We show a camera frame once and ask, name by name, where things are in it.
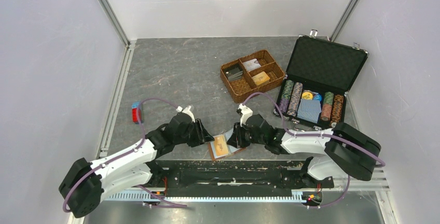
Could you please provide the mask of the gold credit card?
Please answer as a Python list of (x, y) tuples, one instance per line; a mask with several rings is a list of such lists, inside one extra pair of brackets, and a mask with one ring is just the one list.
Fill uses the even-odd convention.
[(229, 155), (229, 148), (225, 140), (224, 135), (218, 135), (214, 137), (213, 142), (213, 152), (216, 158), (224, 157)]

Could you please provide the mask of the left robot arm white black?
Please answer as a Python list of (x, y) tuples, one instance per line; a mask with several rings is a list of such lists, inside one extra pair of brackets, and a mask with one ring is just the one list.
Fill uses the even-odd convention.
[(145, 134), (135, 144), (102, 159), (76, 160), (59, 186), (66, 213), (81, 218), (90, 214), (108, 196), (138, 185), (157, 186), (163, 172), (149, 167), (175, 146), (197, 147), (214, 141), (200, 119), (176, 114), (169, 123)]

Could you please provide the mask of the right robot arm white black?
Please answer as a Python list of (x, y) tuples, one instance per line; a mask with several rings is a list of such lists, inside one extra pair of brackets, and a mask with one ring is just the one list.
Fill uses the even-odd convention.
[(274, 128), (261, 115), (252, 115), (245, 123), (235, 123), (226, 138), (228, 145), (238, 149), (259, 144), (276, 155), (308, 153), (306, 169), (299, 173), (301, 183), (307, 187), (344, 174), (370, 181), (374, 169), (384, 166), (379, 159), (381, 145), (346, 123), (301, 132)]

